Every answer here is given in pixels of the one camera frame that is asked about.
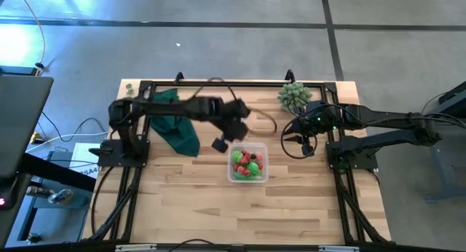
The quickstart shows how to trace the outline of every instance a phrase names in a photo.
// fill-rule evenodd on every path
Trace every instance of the black clamp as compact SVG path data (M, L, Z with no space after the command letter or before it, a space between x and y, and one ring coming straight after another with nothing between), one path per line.
M296 80L294 78L293 70L291 70L291 69L288 69L288 71L286 71L285 81L288 81L288 80L290 80L291 84L296 82Z
M184 79L183 73L178 72L178 73L176 74L175 84L179 84L181 79Z

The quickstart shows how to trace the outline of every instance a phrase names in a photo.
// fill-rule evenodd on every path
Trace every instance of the fruit container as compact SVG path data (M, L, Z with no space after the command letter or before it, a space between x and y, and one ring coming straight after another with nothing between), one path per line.
M267 146L263 143L233 143L228 150L226 177L232 183L267 182L269 180Z

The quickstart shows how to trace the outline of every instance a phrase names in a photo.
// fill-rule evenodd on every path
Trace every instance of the clear plastic container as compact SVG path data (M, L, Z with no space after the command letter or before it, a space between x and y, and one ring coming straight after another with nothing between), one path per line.
M261 178L258 179L238 179L234 177L234 161L232 160L232 153L234 151L246 150L248 153L260 153L262 154L261 164L263 165L261 170ZM233 143L228 150L228 169L226 171L226 177L232 183L259 183L263 184L269 180L269 153L267 152L267 146L264 143Z

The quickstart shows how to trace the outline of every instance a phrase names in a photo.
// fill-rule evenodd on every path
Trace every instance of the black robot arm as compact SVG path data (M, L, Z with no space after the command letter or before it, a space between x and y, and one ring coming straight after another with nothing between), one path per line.
M366 127L398 129L363 138L347 135L342 136L338 142L329 142L327 148L331 147L332 149L331 159L345 163L351 160L350 157L365 150L370 150L370 153L374 154L383 146L399 143L432 146L441 139L435 129L435 120L419 113L372 111L366 106L346 103L331 105L324 101L313 101L307 105L305 111L301 110L301 112L303 114L298 115L291 122L292 125L283 132L283 135L301 134L302 139L299 142L310 136L327 133L336 128L344 130L361 130Z
M213 147L225 152L224 140L242 140L248 127L241 121L250 110L241 99L224 102L216 97L193 97L183 101L154 102L139 98L123 98L114 101L108 108L110 126L119 134L122 153L129 157L143 154L143 142L136 135L136 124L144 115L181 116L201 122L210 122L222 131L222 140L217 139Z

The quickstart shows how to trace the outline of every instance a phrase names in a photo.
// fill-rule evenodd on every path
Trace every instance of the green fruit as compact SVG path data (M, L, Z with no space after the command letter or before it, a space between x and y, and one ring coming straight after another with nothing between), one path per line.
M239 162L241 162L241 159L242 159L241 151L233 151L233 153L232 153L233 162L239 163Z
M255 176L243 176L242 174L236 172L235 174L233 174L233 176L236 178L236 179L241 179L241 180L254 180L255 179Z
M246 168L249 170L249 173L252 176L258 176L261 174L261 170L259 169L259 166L254 162L250 162Z

